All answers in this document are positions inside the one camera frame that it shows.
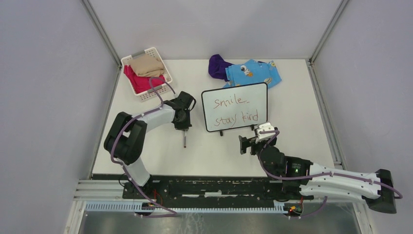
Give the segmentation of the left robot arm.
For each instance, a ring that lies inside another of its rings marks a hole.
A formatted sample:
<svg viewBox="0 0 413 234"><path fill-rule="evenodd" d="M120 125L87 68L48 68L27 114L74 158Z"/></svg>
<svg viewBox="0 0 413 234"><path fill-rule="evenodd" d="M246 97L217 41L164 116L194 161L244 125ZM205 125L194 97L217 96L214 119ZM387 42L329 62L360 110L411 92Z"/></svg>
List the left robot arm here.
<svg viewBox="0 0 413 234"><path fill-rule="evenodd" d="M161 100L159 106L132 116L120 112L104 141L104 149L110 153L112 163L124 170L134 192L140 198L152 195L153 185L149 183L150 173L140 158L146 133L167 123L172 123L175 130L183 132L183 147L188 146L187 134L192 126L190 112L196 105L196 99L181 91L171 100Z"/></svg>

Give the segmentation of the whiteboard with black frame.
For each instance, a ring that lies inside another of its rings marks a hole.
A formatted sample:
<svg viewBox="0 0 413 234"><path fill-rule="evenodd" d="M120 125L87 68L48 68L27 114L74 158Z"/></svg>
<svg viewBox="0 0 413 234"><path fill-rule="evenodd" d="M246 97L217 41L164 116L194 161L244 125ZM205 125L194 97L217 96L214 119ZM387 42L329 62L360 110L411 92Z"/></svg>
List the whiteboard with black frame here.
<svg viewBox="0 0 413 234"><path fill-rule="evenodd" d="M268 121L268 87L256 83L206 90L201 101L207 132L220 132Z"/></svg>

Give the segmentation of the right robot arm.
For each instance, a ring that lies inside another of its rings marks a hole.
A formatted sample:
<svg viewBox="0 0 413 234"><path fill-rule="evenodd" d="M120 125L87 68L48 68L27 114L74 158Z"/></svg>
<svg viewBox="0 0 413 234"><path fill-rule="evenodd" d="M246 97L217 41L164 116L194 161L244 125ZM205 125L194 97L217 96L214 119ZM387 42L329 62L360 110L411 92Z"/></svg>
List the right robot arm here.
<svg viewBox="0 0 413 234"><path fill-rule="evenodd" d="M277 138L260 139L257 136L239 136L240 153L249 149L270 179L282 183L282 195L288 199L296 196L337 198L364 202L369 209L385 214L395 214L397 199L403 195L393 184L389 170L358 173L320 165L300 157L287 156L275 147Z"/></svg>

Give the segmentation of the marker pen white barrel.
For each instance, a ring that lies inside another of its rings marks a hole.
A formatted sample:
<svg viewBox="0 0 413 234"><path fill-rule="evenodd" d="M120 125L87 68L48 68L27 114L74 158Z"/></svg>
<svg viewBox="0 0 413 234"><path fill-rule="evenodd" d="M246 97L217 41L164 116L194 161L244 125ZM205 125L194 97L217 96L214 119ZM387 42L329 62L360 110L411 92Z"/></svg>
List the marker pen white barrel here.
<svg viewBox="0 0 413 234"><path fill-rule="evenodd" d="M184 131L183 131L183 134L184 134L184 136L183 136L183 147L184 148L186 148L187 147L187 129L185 129Z"/></svg>

